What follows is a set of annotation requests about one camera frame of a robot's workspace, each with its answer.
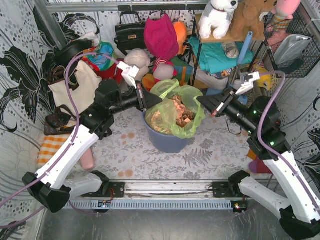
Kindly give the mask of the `green plastic trash bag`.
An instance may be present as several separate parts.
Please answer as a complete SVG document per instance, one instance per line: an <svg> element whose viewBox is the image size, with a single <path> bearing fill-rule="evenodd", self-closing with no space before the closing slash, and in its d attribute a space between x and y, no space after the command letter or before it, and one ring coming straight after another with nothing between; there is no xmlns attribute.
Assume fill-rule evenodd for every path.
<svg viewBox="0 0 320 240"><path fill-rule="evenodd" d="M203 93L190 85L180 86L177 79L162 80L150 92L162 102L146 111L147 125L160 134L193 138L205 118L205 111L198 101Z"/></svg>

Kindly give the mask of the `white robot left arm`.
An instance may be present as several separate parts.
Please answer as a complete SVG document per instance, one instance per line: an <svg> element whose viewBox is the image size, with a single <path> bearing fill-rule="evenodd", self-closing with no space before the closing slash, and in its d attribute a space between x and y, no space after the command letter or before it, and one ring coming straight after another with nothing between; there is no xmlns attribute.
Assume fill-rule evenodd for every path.
<svg viewBox="0 0 320 240"><path fill-rule="evenodd" d="M67 176L94 143L112 135L115 114L130 108L144 112L162 101L140 83L122 93L114 79L100 82L93 104L81 114L62 147L37 172L27 172L23 176L22 181L30 195L56 213L71 198L111 193L110 179L97 170L80 178L67 179Z"/></svg>

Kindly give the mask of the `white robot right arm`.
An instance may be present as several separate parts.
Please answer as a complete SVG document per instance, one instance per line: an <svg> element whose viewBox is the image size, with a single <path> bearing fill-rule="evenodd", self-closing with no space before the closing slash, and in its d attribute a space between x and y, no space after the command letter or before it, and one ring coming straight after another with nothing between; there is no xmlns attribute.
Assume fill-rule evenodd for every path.
<svg viewBox="0 0 320 240"><path fill-rule="evenodd" d="M285 134L278 128L280 112L271 98L259 96L250 107L239 102L229 89L219 95L199 96L197 100L214 117L227 116L249 134L247 143L277 179L285 196L278 195L241 170L228 178L235 196L254 199L279 220L283 230L295 240L320 233L320 199L301 173Z"/></svg>

